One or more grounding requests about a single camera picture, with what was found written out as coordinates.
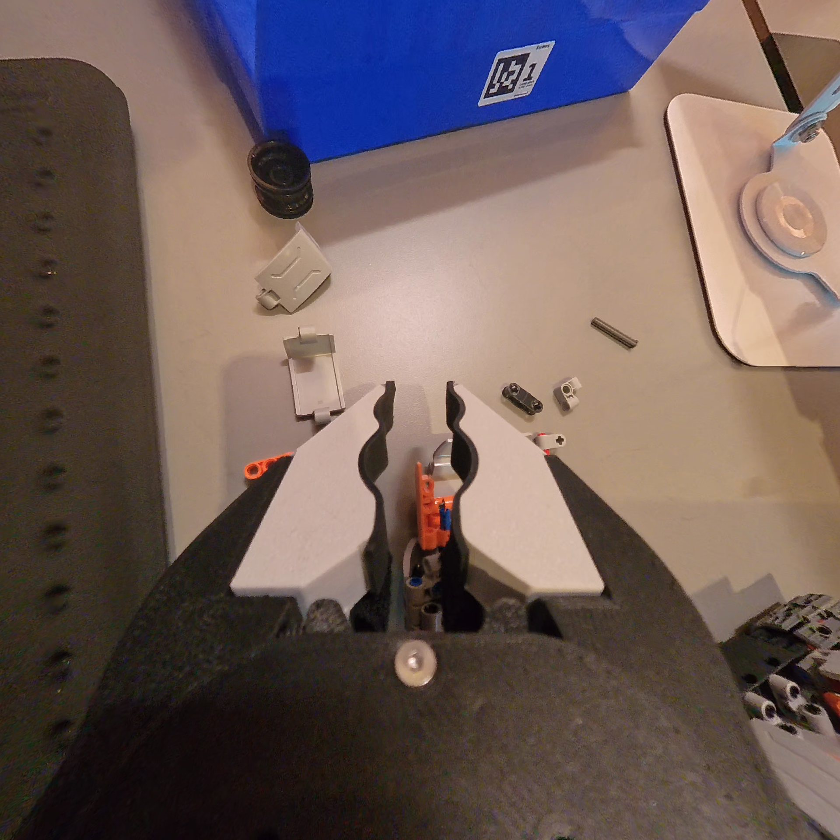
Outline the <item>light grey flat clip panel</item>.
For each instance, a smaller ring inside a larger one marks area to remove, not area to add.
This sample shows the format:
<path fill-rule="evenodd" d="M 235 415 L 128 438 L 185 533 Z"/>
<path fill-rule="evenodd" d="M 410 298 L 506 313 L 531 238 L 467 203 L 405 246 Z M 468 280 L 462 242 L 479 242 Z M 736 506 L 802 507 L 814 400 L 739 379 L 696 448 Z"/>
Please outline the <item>light grey flat clip panel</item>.
<path fill-rule="evenodd" d="M 296 415 L 329 424 L 345 408 L 334 337 L 304 325 L 283 345 Z"/>

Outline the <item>black spoked wheel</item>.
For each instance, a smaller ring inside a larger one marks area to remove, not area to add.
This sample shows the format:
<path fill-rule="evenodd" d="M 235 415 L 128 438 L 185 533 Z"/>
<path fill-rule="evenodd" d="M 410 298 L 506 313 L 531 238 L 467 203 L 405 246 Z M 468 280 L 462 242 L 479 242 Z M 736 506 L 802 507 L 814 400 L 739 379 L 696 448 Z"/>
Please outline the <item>black spoked wheel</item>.
<path fill-rule="evenodd" d="M 248 154 L 248 170 L 259 204 L 281 219 L 298 219 L 312 209 L 309 158 L 287 140 L 267 140 Z"/>

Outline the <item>blue storage bin with tag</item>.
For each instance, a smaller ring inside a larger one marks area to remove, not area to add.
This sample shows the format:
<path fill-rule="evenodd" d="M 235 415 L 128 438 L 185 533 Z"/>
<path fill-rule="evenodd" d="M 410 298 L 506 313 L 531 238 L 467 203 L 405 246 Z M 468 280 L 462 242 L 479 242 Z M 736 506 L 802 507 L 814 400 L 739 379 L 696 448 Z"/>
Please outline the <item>blue storage bin with tag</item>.
<path fill-rule="evenodd" d="M 195 1 L 256 140 L 310 162 L 632 89 L 703 1 Z"/>

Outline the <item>tracked toy robot vehicle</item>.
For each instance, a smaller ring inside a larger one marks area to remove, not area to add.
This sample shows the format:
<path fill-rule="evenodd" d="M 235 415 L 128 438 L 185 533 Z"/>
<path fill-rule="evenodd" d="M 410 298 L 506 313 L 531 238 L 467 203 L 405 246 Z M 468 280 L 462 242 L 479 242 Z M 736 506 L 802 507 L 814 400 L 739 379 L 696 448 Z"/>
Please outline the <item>tracked toy robot vehicle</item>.
<path fill-rule="evenodd" d="M 786 793 L 839 838 L 839 600 L 798 595 L 719 644 Z"/>

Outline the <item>short black axle pin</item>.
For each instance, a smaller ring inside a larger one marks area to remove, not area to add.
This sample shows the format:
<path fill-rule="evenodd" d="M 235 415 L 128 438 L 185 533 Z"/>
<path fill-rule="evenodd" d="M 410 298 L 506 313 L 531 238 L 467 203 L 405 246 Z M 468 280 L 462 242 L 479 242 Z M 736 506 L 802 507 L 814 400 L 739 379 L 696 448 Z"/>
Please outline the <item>short black axle pin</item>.
<path fill-rule="evenodd" d="M 617 329 L 610 323 L 601 318 L 594 317 L 591 319 L 591 326 L 593 329 L 606 336 L 611 341 L 620 344 L 627 350 L 633 350 L 637 347 L 638 341 L 620 329 Z"/>

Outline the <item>clear document stand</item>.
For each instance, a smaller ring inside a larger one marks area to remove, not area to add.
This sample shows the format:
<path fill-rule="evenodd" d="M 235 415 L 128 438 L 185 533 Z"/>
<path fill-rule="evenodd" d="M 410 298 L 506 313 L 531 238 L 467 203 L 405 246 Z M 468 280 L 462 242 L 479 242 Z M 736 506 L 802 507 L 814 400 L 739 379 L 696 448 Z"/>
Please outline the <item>clear document stand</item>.
<path fill-rule="evenodd" d="M 742 226 L 774 265 L 814 277 L 839 298 L 839 169 L 823 126 L 839 103 L 839 76 L 770 147 L 770 168 L 739 198 Z"/>

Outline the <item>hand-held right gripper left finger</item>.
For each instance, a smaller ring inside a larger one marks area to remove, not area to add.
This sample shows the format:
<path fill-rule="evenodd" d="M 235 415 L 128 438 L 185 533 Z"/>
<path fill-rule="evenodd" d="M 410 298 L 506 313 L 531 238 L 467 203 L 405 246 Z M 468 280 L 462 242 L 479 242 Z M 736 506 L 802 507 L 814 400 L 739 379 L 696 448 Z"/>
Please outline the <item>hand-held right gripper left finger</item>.
<path fill-rule="evenodd" d="M 291 458 L 231 588 L 350 610 L 383 593 L 391 568 L 382 493 L 396 387 L 376 386 Z"/>

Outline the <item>grey ribbed hinged panel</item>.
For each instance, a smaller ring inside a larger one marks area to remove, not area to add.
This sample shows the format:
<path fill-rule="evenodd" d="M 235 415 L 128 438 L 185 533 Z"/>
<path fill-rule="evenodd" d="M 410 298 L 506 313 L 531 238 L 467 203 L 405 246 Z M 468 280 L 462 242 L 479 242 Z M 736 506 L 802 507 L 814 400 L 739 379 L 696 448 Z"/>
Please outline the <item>grey ribbed hinged panel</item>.
<path fill-rule="evenodd" d="M 315 239 L 296 222 L 295 231 L 275 256 L 257 272 L 256 300 L 265 310 L 293 313 L 331 276 L 332 268 Z"/>

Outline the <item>white rounded base board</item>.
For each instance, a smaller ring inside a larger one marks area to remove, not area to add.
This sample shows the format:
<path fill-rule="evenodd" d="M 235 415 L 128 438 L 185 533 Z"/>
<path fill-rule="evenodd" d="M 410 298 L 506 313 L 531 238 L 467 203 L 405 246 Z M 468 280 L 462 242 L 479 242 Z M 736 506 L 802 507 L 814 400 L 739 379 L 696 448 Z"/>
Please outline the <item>white rounded base board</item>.
<path fill-rule="evenodd" d="M 839 298 L 771 263 L 742 226 L 739 198 L 770 168 L 770 147 L 798 115 L 685 93 L 666 110 L 710 323 L 751 366 L 837 368 Z"/>

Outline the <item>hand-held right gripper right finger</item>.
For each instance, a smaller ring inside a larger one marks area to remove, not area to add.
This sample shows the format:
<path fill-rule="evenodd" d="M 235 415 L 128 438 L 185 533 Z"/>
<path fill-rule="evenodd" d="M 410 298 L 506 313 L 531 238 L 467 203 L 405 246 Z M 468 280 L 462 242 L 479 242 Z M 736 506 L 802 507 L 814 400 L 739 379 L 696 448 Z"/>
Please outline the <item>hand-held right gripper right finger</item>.
<path fill-rule="evenodd" d="M 556 458 L 463 385 L 447 383 L 460 576 L 476 599 L 600 596 L 604 581 L 553 475 Z"/>

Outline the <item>orange three-hole beam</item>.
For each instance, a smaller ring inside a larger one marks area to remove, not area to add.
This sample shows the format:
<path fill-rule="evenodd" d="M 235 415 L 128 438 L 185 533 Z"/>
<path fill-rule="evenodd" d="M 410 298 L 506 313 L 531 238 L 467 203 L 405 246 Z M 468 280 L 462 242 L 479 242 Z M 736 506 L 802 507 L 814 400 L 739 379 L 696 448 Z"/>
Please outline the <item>orange three-hole beam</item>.
<path fill-rule="evenodd" d="M 287 451 L 281 455 L 271 456 L 268 458 L 262 458 L 258 460 L 253 460 L 244 467 L 244 477 L 248 481 L 257 480 L 258 478 L 262 477 L 268 470 L 269 467 L 277 463 L 278 461 L 286 458 L 291 458 L 295 454 L 295 450 Z"/>

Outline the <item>black link piece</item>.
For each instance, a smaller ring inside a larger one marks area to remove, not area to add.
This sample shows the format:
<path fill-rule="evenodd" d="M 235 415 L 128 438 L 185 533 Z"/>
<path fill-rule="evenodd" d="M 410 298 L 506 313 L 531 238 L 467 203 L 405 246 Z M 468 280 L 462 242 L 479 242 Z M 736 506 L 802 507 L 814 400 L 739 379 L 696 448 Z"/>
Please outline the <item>black link piece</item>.
<path fill-rule="evenodd" d="M 543 411 L 540 399 L 516 382 L 505 384 L 501 389 L 501 395 L 528 416 L 532 417 Z"/>

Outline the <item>dark perforated panel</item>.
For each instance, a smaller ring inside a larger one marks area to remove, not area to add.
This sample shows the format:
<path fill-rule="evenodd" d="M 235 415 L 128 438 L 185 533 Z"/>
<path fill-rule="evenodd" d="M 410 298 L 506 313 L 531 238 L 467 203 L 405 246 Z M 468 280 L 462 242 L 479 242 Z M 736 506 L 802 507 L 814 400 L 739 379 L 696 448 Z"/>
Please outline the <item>dark perforated panel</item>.
<path fill-rule="evenodd" d="M 2 799 L 45 784 L 167 556 L 128 104 L 2 61 Z"/>

